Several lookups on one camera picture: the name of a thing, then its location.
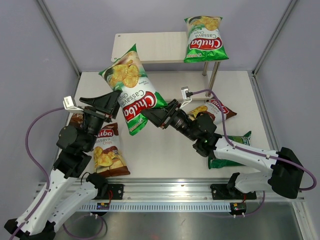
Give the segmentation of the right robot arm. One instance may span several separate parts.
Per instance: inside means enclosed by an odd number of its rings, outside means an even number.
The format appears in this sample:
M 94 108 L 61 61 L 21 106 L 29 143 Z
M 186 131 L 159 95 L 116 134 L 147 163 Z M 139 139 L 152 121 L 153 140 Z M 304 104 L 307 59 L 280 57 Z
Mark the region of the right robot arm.
M 144 109 L 141 113 L 156 127 L 172 126 L 193 141 L 193 148 L 202 157 L 226 159 L 256 169 L 254 173 L 232 174 L 226 185 L 230 197 L 272 190 L 288 199 L 297 198 L 304 170 L 291 149 L 263 150 L 231 141 L 216 133 L 217 127 L 207 112 L 201 111 L 190 119 L 176 100 L 166 107 Z

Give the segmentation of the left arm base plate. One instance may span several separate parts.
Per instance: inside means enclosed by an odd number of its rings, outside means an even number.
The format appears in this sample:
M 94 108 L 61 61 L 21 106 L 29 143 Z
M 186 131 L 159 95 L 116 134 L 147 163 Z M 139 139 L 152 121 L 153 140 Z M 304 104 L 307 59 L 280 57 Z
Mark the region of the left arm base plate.
M 94 198 L 94 200 L 122 200 L 124 195 L 124 185 L 123 184 L 108 184 L 104 195 L 98 192 L 98 195 Z

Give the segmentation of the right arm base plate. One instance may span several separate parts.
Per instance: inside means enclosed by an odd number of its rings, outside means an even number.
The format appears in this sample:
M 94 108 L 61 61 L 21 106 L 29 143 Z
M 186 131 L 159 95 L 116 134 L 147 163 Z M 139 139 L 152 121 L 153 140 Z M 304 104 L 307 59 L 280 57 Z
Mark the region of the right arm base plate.
M 237 189 L 229 190 L 227 184 L 211 184 L 211 195 L 213 200 L 256 200 L 256 192 L 242 193 Z

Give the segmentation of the green Chuba bag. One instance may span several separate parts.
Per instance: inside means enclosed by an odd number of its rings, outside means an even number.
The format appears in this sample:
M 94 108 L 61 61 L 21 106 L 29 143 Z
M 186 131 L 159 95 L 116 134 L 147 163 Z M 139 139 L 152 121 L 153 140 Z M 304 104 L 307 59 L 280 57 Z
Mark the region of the green Chuba bag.
M 194 16 L 185 18 L 187 45 L 185 63 L 219 62 L 228 60 L 219 31 L 221 16 Z
M 121 91 L 118 103 L 131 136 L 141 131 L 148 122 L 142 115 L 143 110 L 168 105 L 149 80 L 135 44 L 99 75 L 113 91 Z

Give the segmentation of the dark green portrait chips bag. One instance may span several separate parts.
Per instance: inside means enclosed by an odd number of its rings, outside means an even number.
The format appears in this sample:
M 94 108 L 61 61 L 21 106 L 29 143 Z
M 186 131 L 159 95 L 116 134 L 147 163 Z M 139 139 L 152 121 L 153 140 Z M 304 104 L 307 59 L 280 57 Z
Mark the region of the dark green portrait chips bag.
M 227 137 L 230 140 L 235 141 L 237 143 L 250 146 L 251 145 L 251 135 L 252 135 L 252 131 L 250 130 L 242 136 L 228 135 Z M 238 167 L 238 166 L 242 166 L 242 164 L 228 160 L 228 159 L 221 159 L 221 158 L 213 159 L 211 157 L 208 157 L 207 166 L 208 166 L 208 169 L 210 170 L 210 169 L 220 169 L 223 167 Z

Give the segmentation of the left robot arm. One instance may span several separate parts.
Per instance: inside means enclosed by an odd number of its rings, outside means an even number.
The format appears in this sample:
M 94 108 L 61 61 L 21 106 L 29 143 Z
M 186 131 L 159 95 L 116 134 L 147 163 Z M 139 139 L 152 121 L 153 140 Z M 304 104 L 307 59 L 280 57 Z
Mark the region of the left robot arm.
M 91 161 L 88 153 L 93 151 L 103 124 L 116 118 L 121 93 L 116 90 L 94 98 L 81 97 L 80 102 L 87 107 L 77 106 L 72 96 L 64 97 L 63 109 L 82 114 L 83 122 L 79 126 L 69 124 L 60 130 L 56 145 L 61 152 L 51 172 L 44 173 L 45 185 L 20 217 L 9 219 L 4 225 L 11 239 L 52 240 L 65 221 L 84 203 L 112 196 L 108 180 L 98 173 L 91 173 L 75 193 L 60 202 Z

